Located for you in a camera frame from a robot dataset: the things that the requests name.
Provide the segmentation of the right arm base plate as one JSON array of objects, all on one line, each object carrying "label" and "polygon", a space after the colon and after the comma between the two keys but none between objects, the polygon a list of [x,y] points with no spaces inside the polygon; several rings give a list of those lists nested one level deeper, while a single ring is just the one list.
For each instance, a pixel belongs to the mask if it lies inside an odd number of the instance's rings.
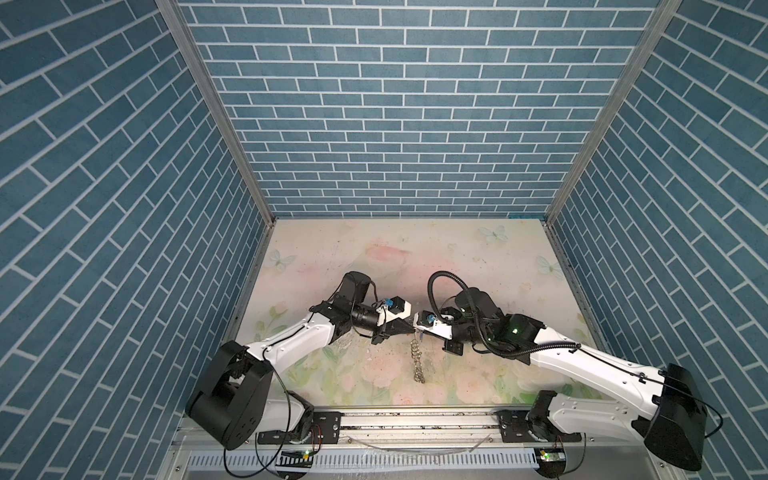
[{"label": "right arm base plate", "polygon": [[583,440],[580,433],[563,433],[549,420],[530,420],[528,410],[502,409],[494,416],[497,420],[503,443],[578,443]]}]

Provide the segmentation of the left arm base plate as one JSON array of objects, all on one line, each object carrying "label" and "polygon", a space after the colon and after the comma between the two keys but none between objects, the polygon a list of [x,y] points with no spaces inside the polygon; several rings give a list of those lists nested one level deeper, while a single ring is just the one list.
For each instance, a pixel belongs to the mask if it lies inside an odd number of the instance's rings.
[{"label": "left arm base plate", "polygon": [[316,443],[337,444],[341,419],[342,413],[339,411],[314,411],[312,414],[306,412],[288,433],[281,430],[264,431],[259,432],[256,439],[263,445],[279,445],[282,441],[308,444],[312,436],[316,435]]}]

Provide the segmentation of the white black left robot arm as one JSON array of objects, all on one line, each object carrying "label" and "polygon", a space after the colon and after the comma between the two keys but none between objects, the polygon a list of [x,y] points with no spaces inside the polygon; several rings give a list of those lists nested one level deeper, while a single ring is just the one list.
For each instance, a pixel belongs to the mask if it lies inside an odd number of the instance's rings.
[{"label": "white black left robot arm", "polygon": [[221,345],[187,400],[187,417],[227,451],[262,433],[285,443],[306,439],[314,406],[285,387],[285,370],[352,330],[374,345],[414,332],[412,305],[399,296],[367,304],[373,287],[368,275],[350,271],[298,323],[248,345]]}]

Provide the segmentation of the large metal keyring band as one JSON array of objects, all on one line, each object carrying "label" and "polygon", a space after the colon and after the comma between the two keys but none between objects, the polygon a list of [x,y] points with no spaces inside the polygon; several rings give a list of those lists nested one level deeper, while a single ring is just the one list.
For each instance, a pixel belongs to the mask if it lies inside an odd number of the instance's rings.
[{"label": "large metal keyring band", "polygon": [[413,364],[414,381],[419,384],[425,384],[426,379],[423,371],[422,352],[420,348],[420,341],[417,336],[413,336],[410,340],[410,356]]}]

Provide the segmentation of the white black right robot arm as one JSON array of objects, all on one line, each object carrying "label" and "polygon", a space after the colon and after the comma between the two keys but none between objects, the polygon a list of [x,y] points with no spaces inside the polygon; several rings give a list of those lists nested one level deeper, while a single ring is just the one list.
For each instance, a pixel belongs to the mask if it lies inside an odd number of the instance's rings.
[{"label": "white black right robot arm", "polygon": [[614,357],[559,333],[524,314],[506,314],[456,274],[440,270],[427,281],[430,327],[447,326],[449,343],[481,344],[482,353],[519,361],[572,378],[609,397],[607,406],[579,406],[553,391],[540,391],[530,410],[532,433],[542,439],[590,431],[640,441],[682,470],[703,467],[704,444],[712,436],[708,418],[724,419],[706,402],[693,374],[669,363],[662,368]]}]

